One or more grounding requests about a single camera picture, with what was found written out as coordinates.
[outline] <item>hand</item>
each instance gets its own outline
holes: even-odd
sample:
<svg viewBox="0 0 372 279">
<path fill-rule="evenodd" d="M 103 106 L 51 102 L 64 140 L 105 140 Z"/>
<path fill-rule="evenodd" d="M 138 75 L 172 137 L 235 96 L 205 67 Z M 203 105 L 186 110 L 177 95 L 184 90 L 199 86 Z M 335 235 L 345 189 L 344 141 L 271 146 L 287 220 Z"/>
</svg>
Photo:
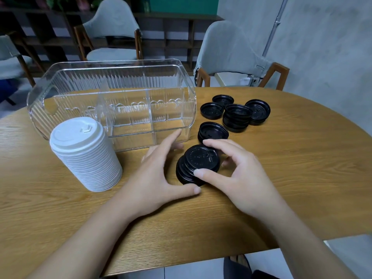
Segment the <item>hand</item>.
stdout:
<svg viewBox="0 0 372 279">
<path fill-rule="evenodd" d="M 232 140 L 207 139 L 203 144 L 229 156 L 222 166 L 233 161 L 237 167 L 231 177 L 209 169 L 197 169 L 194 175 L 219 188 L 242 212 L 262 219 L 285 203 L 254 154 Z"/>
<path fill-rule="evenodd" d="M 157 146 L 150 147 L 142 158 L 139 169 L 122 187 L 120 194 L 127 196 L 132 204 L 135 217 L 149 214 L 163 204 L 200 193 L 201 189 L 195 184 L 175 186 L 169 184 L 164 176 L 164 163 L 170 150 L 183 149 L 181 143 L 175 142 L 181 134 L 177 130 Z"/>
</svg>

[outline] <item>forearm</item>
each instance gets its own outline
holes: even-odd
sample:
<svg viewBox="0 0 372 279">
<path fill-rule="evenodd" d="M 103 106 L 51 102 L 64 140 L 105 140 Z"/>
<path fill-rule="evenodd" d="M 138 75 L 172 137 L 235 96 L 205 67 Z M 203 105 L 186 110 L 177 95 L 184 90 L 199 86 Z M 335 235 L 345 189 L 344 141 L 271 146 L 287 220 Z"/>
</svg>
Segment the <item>forearm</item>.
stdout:
<svg viewBox="0 0 372 279">
<path fill-rule="evenodd" d="M 262 221 L 276 238 L 294 278 L 356 278 L 287 204 Z"/>
<path fill-rule="evenodd" d="M 124 202 L 115 195 L 29 278 L 98 278 L 114 244 L 135 218 L 129 206 L 118 209 Z M 120 215 L 119 211 L 128 213 Z"/>
</svg>

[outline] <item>chair backrest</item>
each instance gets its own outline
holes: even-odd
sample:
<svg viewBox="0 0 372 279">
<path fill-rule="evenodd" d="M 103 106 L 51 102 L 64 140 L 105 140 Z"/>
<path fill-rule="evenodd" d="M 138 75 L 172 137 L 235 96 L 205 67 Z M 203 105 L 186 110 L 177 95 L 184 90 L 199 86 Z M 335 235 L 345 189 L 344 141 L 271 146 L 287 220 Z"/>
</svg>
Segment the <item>chair backrest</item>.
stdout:
<svg viewBox="0 0 372 279">
<path fill-rule="evenodd" d="M 139 26 L 124 0 L 103 0 L 95 16 L 83 24 L 89 38 L 123 36 L 134 38 Z"/>
<path fill-rule="evenodd" d="M 20 54 L 8 35 L 0 36 L 0 60 L 10 59 Z"/>
<path fill-rule="evenodd" d="M 264 77 L 271 64 L 253 51 L 240 27 L 224 20 L 212 23 L 205 32 L 194 74 L 202 67 L 208 74 L 240 72 Z"/>
</svg>

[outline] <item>wooden table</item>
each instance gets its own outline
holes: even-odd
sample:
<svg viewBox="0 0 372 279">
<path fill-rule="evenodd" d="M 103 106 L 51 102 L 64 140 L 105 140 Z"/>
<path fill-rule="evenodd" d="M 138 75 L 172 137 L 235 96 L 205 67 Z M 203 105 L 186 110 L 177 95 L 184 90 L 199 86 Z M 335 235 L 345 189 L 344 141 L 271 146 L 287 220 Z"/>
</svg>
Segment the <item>wooden table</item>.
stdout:
<svg viewBox="0 0 372 279">
<path fill-rule="evenodd" d="M 372 231 L 372 137 L 307 99 L 277 90 L 197 88 L 198 107 L 217 94 L 271 106 L 261 126 L 230 138 L 255 153 L 291 208 L 322 239 Z M 199 111 L 185 148 L 197 144 Z M 0 121 L 0 270 L 21 278 L 56 250 L 124 185 L 146 150 L 120 153 L 123 178 L 112 190 L 87 191 L 34 130 L 26 109 Z M 167 179 L 180 184 L 172 159 Z M 231 174 L 231 169 L 220 173 Z M 267 230 L 220 191 L 174 202 L 131 225 L 106 275 L 276 248 Z"/>
</svg>

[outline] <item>tiled floor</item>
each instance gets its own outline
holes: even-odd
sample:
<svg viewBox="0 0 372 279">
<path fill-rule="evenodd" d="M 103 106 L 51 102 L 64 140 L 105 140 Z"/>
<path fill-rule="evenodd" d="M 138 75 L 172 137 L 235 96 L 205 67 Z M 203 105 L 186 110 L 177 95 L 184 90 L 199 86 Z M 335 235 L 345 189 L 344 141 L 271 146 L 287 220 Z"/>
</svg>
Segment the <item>tiled floor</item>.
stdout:
<svg viewBox="0 0 372 279">
<path fill-rule="evenodd" d="M 211 86 L 218 87 L 214 77 Z M 6 101 L 0 103 L 0 118 L 26 106 L 28 91 L 31 89 L 27 79 L 20 81 L 19 90 L 10 98 L 16 102 L 11 106 Z M 360 235 L 328 241 L 328 246 L 359 277 L 372 278 L 372 236 Z M 280 249 L 246 254 L 252 270 L 262 270 L 281 279 L 291 279 L 291 272 Z M 140 272 L 122 274 L 121 279 L 223 279 L 223 258 L 193 262 L 171 267 L 162 267 Z"/>
</svg>

